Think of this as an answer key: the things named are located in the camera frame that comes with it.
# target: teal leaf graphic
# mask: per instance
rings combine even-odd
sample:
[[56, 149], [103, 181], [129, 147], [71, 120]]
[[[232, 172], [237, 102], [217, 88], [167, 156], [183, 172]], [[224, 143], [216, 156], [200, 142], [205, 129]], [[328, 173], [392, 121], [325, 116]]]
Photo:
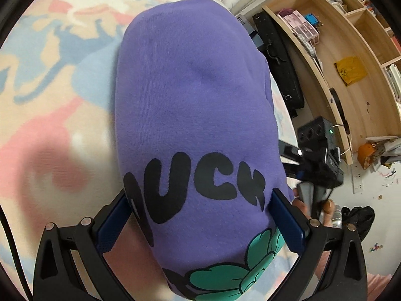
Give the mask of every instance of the teal leaf graphic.
[[222, 291], [238, 289], [248, 270], [235, 265], [217, 265], [197, 270], [189, 276], [191, 284], [202, 290]]
[[269, 253], [269, 241], [271, 229], [267, 229], [258, 234], [249, 244], [247, 251], [247, 265], [249, 269], [254, 268]]
[[270, 240], [268, 252], [273, 251], [274, 254], [277, 254], [281, 250], [284, 243], [284, 238], [281, 235], [280, 230], [276, 227], [276, 231], [274, 232]]
[[244, 277], [242, 280], [239, 290], [241, 293], [246, 292], [255, 282], [256, 280], [263, 274], [267, 266], [270, 265], [271, 261], [274, 258], [274, 253], [269, 253], [262, 259], [262, 261], [255, 267], [253, 268], [247, 276]]
[[241, 296], [238, 289], [198, 295], [196, 301], [234, 301]]

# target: hand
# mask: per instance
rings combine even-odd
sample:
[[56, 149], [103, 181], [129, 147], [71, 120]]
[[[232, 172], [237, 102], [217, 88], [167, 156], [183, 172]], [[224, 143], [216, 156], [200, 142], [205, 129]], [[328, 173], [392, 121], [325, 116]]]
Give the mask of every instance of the hand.
[[[294, 189], [294, 194], [297, 197], [298, 192], [296, 189]], [[299, 200], [299, 198], [295, 198], [292, 202], [293, 206], [298, 207], [301, 212], [306, 216], [306, 218], [310, 219], [311, 217], [308, 215], [308, 207], [305, 203]], [[334, 204], [334, 201], [331, 199], [328, 199], [324, 205], [323, 205], [323, 225], [328, 226], [328, 227], [333, 227], [333, 223], [331, 222], [331, 219], [333, 218], [334, 211], [336, 210], [336, 206]]]

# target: metal screw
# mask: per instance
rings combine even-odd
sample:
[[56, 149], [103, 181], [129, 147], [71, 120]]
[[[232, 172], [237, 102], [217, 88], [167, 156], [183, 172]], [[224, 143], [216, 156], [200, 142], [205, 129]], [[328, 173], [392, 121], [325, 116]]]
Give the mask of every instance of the metal screw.
[[46, 231], [51, 231], [54, 228], [54, 223], [47, 223], [45, 226]]
[[347, 224], [347, 229], [350, 230], [351, 232], [355, 232], [356, 231], [356, 227], [354, 224]]
[[320, 222], [316, 218], [312, 218], [309, 221], [310, 225], [312, 225], [315, 228], [318, 228], [320, 226]]
[[85, 217], [85, 218], [83, 218], [82, 221], [81, 221], [81, 224], [82, 224], [83, 226], [87, 226], [87, 225], [89, 225], [90, 223], [92, 223], [92, 219], [91, 219], [90, 217]]

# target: wooden bookshelf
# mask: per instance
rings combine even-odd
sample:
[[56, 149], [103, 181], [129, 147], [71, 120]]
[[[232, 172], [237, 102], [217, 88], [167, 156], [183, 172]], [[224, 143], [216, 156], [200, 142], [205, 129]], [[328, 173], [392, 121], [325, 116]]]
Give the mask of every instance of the wooden bookshelf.
[[[334, 124], [343, 124], [340, 113], [330, 92], [330, 86], [323, 77], [319, 68], [303, 47], [301, 42], [292, 34], [284, 22], [276, 16], [272, 10], [264, 10], [280, 25], [281, 29], [287, 34], [285, 43], [288, 54], [293, 62], [299, 83], [304, 97], [309, 105], [314, 117], [323, 116]], [[338, 127], [337, 140], [341, 145], [342, 152], [345, 152], [344, 159], [348, 164], [352, 164], [352, 154], [349, 151], [347, 134], [343, 127]]]
[[[400, 109], [383, 71], [393, 63], [401, 67], [401, 55], [390, 37], [391, 29], [380, 15], [375, 17], [359, 0], [343, 2], [348, 7], [346, 14], [327, 0], [266, 0], [260, 3], [260, 9], [266, 10], [288, 36], [286, 46], [291, 51], [295, 71], [313, 116], [323, 115], [333, 123], [342, 124], [328, 91], [328, 88], [335, 88], [350, 126], [352, 150], [356, 152], [366, 137], [401, 135]], [[316, 45], [317, 56], [323, 64], [323, 76], [291, 30], [275, 16], [283, 8], [298, 10], [303, 15], [313, 13], [323, 23], [320, 43]], [[258, 6], [252, 6], [247, 12], [242, 14], [251, 20], [252, 15], [260, 11]], [[348, 56], [359, 57], [368, 75], [347, 87], [334, 63]], [[339, 129], [338, 140], [344, 152], [348, 139], [344, 129]], [[346, 162], [351, 164], [349, 159], [346, 157]]]

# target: purple sweatshirt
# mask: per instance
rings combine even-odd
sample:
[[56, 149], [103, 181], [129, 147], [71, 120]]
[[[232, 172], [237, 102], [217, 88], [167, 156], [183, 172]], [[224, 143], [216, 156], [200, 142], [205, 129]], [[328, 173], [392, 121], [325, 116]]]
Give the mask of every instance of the purple sweatshirt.
[[264, 56], [212, 0], [151, 8], [125, 32], [115, 116], [124, 188], [171, 289], [237, 299], [284, 243], [272, 189], [293, 198]]

